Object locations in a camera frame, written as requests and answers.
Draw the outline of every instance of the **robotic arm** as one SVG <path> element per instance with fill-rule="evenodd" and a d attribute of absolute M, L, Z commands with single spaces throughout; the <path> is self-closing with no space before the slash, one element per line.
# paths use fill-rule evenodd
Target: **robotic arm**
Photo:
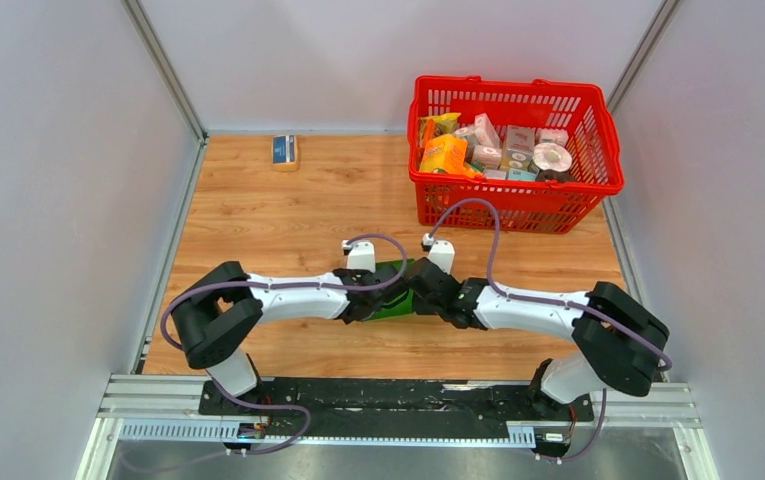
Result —
<path fill-rule="evenodd" d="M 193 285 L 189 290 L 232 282 L 226 288 L 192 295 L 172 311 L 188 365 L 206 369 L 229 393 L 241 396 L 259 382 L 240 348 L 255 325 L 309 316 L 345 323 L 363 321 L 411 289 L 415 313 L 438 315 L 456 328 L 516 328 L 575 342 L 579 353 L 545 360 L 530 384 L 527 401 L 544 417 L 604 386 L 634 396 L 645 396 L 650 390 L 658 357 L 590 313 L 566 306 L 573 302 L 597 309 L 663 348 L 669 336 L 667 327 L 614 284 L 598 282 L 591 291 L 573 293 L 499 285 L 504 292 L 500 294 L 484 278 L 456 280 L 450 274 L 455 255 L 452 245 L 425 238 L 428 256 L 417 260 L 402 278 L 382 289 L 345 291 L 344 286 L 369 287 L 390 281 L 397 271 L 392 266 L 376 270 L 369 242 L 342 246 L 346 268 L 317 277 L 264 277 L 245 273 L 238 262 L 226 262 Z M 509 293 L 551 299 L 555 304 L 515 300 Z M 231 306 L 222 308 L 221 300 Z"/>

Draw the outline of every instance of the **tape roll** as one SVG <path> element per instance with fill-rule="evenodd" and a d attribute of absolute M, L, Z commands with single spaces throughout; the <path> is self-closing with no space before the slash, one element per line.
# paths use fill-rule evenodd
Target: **tape roll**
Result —
<path fill-rule="evenodd" d="M 539 143 L 535 146 L 532 163 L 541 170 L 566 172 L 573 165 L 573 157 L 565 147 L 555 143 Z"/>

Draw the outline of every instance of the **basket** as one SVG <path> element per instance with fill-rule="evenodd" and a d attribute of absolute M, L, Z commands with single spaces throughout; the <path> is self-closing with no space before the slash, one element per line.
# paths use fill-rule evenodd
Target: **basket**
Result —
<path fill-rule="evenodd" d="M 462 175 L 421 173 L 418 118 L 461 112 L 461 126 L 487 113 L 501 139 L 506 127 L 560 128 L 568 132 L 576 182 L 486 180 Z M 409 109 L 409 177 L 417 196 L 420 223 L 432 225 L 447 208 L 469 197 L 488 200 L 508 231 L 567 233 L 600 201 L 623 188 L 620 145 L 615 124 L 596 85 L 486 82 L 481 77 L 422 76 L 415 81 Z M 490 212 L 479 204 L 463 205 L 444 225 L 493 228 Z"/>

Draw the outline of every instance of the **white panel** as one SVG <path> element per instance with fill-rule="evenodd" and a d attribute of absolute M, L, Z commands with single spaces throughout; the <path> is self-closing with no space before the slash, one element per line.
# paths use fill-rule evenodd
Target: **white panel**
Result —
<path fill-rule="evenodd" d="M 618 109 L 628 240 L 721 478 L 765 478 L 765 1 L 686 1 Z"/>
<path fill-rule="evenodd" d="M 404 130 L 414 79 L 610 90 L 660 0 L 146 0 L 209 130 Z"/>
<path fill-rule="evenodd" d="M 73 478 L 194 155 L 120 2 L 0 2 L 0 478 Z"/>

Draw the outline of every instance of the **wooden table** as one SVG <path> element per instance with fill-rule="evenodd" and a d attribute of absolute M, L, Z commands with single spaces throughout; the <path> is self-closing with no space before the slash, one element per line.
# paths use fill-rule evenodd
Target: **wooden table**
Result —
<path fill-rule="evenodd" d="M 310 276 L 344 266 L 341 240 L 389 234 L 412 257 L 429 227 L 417 223 L 408 146 L 402 136 L 307 136 L 300 169 L 270 168 L 269 136 L 213 137 L 164 297 L 170 300 L 214 266 L 238 260 L 268 276 Z M 484 276 L 492 231 L 447 228 L 458 278 Z M 376 242 L 377 260 L 397 251 Z M 598 208 L 566 235 L 503 233 L 495 278 L 549 291 L 622 285 Z M 175 334 L 172 321 L 170 331 Z M 576 350 L 519 330 L 458 330 L 437 317 L 405 316 L 344 325 L 305 319 L 256 327 L 244 348 L 263 376 L 529 379 L 541 361 Z M 144 373 L 188 374 L 184 355 L 156 328 Z"/>

